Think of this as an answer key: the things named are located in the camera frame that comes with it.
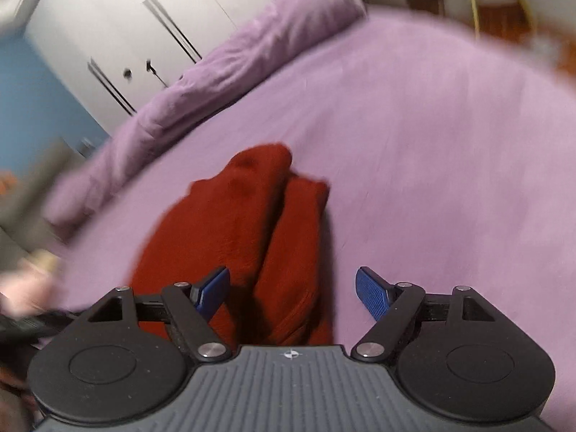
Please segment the yellow legged side table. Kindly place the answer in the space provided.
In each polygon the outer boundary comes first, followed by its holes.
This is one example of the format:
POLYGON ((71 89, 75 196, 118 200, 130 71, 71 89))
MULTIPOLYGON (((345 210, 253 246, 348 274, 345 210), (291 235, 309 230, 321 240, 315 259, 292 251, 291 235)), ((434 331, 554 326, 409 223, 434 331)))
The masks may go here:
POLYGON ((460 0, 454 12, 473 29, 476 40, 489 35, 518 42, 538 33, 538 21, 528 0, 460 0))

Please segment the lilac rumpled duvet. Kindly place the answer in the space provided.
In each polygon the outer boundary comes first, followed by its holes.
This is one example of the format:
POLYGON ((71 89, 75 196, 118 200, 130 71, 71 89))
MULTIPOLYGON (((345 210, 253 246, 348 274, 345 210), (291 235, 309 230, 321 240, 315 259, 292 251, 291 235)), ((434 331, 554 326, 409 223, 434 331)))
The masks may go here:
POLYGON ((361 0, 273 0, 58 179, 45 221, 60 237, 74 231, 197 124, 365 14, 361 0))

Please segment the lilac bed sheet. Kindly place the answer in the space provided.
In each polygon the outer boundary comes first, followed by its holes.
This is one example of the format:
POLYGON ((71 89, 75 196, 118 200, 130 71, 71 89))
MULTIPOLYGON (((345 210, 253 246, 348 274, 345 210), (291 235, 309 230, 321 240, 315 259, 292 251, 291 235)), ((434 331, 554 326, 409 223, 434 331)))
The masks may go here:
POLYGON ((425 14, 373 8, 192 130, 63 249, 56 305, 125 284, 188 186, 261 143, 330 185, 337 343, 372 323, 354 293, 362 265, 432 293, 473 287, 552 357, 544 419, 574 429, 575 87, 425 14))

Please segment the rust red knit cardigan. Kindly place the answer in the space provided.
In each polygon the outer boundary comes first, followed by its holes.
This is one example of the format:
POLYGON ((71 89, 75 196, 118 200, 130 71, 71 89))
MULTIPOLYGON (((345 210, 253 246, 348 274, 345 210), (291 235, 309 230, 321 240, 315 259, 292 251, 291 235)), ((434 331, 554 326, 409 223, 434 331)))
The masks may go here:
POLYGON ((230 288, 210 325, 228 346, 331 344, 321 262, 329 187, 297 175, 291 164, 285 145, 263 144, 192 183, 145 244, 132 273, 134 292, 197 283, 224 266, 230 288))

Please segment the olive green headboard cushion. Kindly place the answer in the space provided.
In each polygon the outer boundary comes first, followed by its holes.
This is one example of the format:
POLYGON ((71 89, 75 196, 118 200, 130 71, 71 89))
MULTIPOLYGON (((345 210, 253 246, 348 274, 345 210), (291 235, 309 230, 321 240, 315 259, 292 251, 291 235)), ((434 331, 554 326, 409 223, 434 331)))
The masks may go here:
POLYGON ((78 161, 82 157, 63 139, 56 139, 1 199, 1 260, 33 252, 52 239, 51 227, 42 216, 44 202, 59 175, 78 161))

